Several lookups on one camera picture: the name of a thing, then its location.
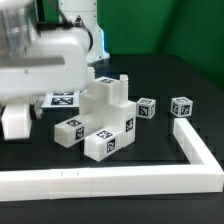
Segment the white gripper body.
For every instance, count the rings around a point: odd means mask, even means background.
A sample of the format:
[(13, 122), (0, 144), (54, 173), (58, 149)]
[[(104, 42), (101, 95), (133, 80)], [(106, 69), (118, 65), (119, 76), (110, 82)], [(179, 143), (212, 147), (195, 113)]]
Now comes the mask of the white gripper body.
[(42, 32), (24, 58), (0, 62), (0, 96), (84, 90), (88, 49), (89, 35), (82, 28)]

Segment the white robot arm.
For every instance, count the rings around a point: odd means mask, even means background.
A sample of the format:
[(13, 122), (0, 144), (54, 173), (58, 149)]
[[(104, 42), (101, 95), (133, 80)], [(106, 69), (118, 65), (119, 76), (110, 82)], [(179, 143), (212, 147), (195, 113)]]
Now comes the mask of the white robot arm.
[(34, 0), (0, 0), (0, 97), (83, 90), (88, 32), (37, 22)]

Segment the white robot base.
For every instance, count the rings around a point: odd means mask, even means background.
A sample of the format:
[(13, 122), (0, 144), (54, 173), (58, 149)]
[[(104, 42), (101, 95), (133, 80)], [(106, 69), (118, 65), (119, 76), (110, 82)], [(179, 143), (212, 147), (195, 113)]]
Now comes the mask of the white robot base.
[(108, 59), (105, 51), (104, 31), (97, 21), (97, 0), (58, 0), (59, 9), (75, 26), (83, 26), (92, 36), (92, 48), (87, 53), (87, 62)]

